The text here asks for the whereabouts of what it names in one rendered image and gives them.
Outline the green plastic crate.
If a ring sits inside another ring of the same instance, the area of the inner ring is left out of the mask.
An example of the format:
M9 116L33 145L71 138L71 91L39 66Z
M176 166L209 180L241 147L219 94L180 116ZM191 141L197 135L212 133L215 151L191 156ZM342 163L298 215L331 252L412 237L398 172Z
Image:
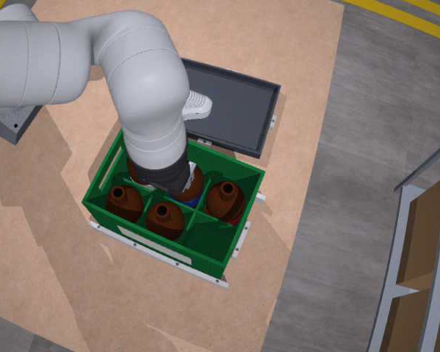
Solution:
M99 189L99 185L120 146L122 149ZM95 191L95 220L100 226L148 249L221 279L265 171L189 140L187 160L194 162L201 169L204 177L204 191L199 203L195 208L190 208L170 199L165 191L158 188L151 191L132 182L127 169L127 159L123 140L110 155L100 174ZM233 182L240 186L244 192L245 206L236 226L205 213L208 191L214 184L221 181ZM121 185L135 188L142 197L145 209L137 225L106 211L108 193L113 187ZM145 218L148 210L155 203L163 201L176 204L183 212L186 231L180 244L147 230Z

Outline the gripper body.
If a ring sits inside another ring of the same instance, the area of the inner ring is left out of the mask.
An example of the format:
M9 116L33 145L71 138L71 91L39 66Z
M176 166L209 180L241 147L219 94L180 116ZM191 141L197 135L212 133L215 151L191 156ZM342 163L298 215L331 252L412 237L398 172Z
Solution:
M136 177L171 195L183 192L190 178L190 165L187 162L188 134L185 120L206 118L212 108L212 100L190 90L183 107L183 126L179 136L169 146L154 151L140 150L128 142L123 134L126 154L133 164Z

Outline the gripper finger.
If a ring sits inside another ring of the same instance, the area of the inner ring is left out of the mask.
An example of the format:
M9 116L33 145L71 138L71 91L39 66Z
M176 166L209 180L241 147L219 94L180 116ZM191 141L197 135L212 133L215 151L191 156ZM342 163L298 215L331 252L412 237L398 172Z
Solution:
M189 189L189 187L190 187L190 185L191 185L191 183L192 183L192 181L194 179L194 170L196 168L196 164L191 162L191 161L189 161L189 165L190 165L190 172L191 172L191 174L190 174L190 178L188 179L188 182L187 182L187 184L185 186L185 188L187 188L187 189ZM183 189L183 192L184 192L185 188Z

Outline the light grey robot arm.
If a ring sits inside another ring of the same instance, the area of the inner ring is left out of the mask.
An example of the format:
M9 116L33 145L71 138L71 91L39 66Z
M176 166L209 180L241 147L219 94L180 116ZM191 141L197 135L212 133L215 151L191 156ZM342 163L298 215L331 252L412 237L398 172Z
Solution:
M0 10L0 111L70 103L101 66L122 132L140 150L173 143L190 88L165 25L138 10L39 21L25 4Z

